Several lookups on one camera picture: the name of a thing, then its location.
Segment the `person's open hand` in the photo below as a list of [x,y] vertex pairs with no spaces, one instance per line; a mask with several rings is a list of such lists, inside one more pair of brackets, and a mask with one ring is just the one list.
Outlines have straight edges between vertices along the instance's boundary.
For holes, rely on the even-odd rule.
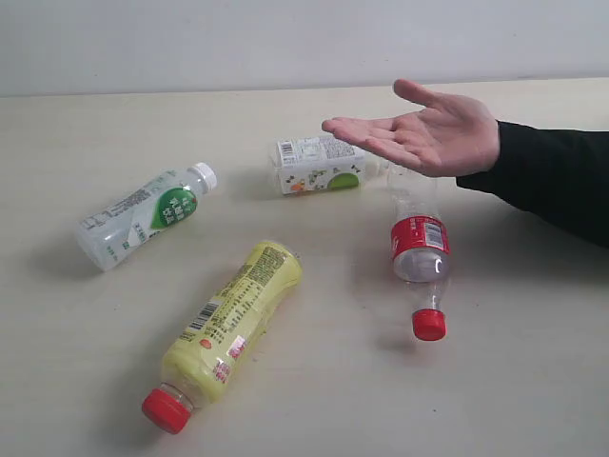
[[490,170],[500,155],[499,124],[482,102],[398,79],[394,93],[421,110],[383,119],[336,117],[322,130],[428,177]]

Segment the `black sleeved forearm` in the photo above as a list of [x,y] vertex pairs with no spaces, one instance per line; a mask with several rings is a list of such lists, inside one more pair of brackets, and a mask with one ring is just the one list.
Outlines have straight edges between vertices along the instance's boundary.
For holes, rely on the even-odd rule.
[[509,205],[597,246],[608,246],[608,133],[499,123],[488,171],[458,177],[463,189]]

